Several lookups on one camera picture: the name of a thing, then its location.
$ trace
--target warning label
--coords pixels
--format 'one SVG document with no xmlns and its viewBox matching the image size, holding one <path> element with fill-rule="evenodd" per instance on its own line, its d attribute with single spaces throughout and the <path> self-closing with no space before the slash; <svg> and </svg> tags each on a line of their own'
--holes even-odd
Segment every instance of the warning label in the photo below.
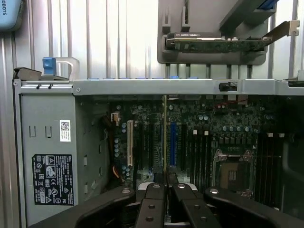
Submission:
<svg viewBox="0 0 304 228">
<path fill-rule="evenodd" d="M 32 165 L 35 204 L 74 205 L 71 155 L 35 154 Z"/>
</svg>

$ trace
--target white connector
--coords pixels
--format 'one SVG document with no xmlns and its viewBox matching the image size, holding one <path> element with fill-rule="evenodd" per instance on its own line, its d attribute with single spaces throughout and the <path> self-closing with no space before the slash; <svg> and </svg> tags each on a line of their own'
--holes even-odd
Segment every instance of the white connector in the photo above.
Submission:
<svg viewBox="0 0 304 228">
<path fill-rule="evenodd" d="M 127 121 L 127 165 L 133 166 L 133 120 Z"/>
<path fill-rule="evenodd" d="M 111 113 L 111 122 L 115 121 L 116 126 L 119 126 L 120 115 L 119 112 Z"/>
</svg>

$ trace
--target barcode sticker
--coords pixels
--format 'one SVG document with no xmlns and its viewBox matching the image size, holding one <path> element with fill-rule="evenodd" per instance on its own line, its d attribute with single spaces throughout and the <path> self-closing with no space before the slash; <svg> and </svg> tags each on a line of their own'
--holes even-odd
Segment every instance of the barcode sticker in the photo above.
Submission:
<svg viewBox="0 0 304 228">
<path fill-rule="evenodd" d="M 60 120 L 60 141 L 70 142 L 71 141 L 71 121 Z"/>
</svg>

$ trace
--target blue latch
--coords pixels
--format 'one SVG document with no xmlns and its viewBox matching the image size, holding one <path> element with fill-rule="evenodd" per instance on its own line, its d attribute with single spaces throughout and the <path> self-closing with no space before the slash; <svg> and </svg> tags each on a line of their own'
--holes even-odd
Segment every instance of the blue latch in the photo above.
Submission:
<svg viewBox="0 0 304 228">
<path fill-rule="evenodd" d="M 56 58 L 44 57 L 42 59 L 42 66 L 43 66 L 45 75 L 56 75 L 57 74 Z"/>
<path fill-rule="evenodd" d="M 279 0 L 266 0 L 259 6 L 259 10 L 272 10 Z"/>
</svg>

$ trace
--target motherboard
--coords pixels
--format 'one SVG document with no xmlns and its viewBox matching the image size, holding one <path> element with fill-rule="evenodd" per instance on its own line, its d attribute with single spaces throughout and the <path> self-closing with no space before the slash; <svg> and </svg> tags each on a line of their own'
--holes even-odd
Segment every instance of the motherboard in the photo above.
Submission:
<svg viewBox="0 0 304 228">
<path fill-rule="evenodd" d="M 274 146 L 284 138 L 275 97 L 165 95 L 110 106 L 114 162 L 125 185 L 174 172 L 201 192 L 219 186 L 271 204 L 271 167 L 281 158 Z"/>
</svg>

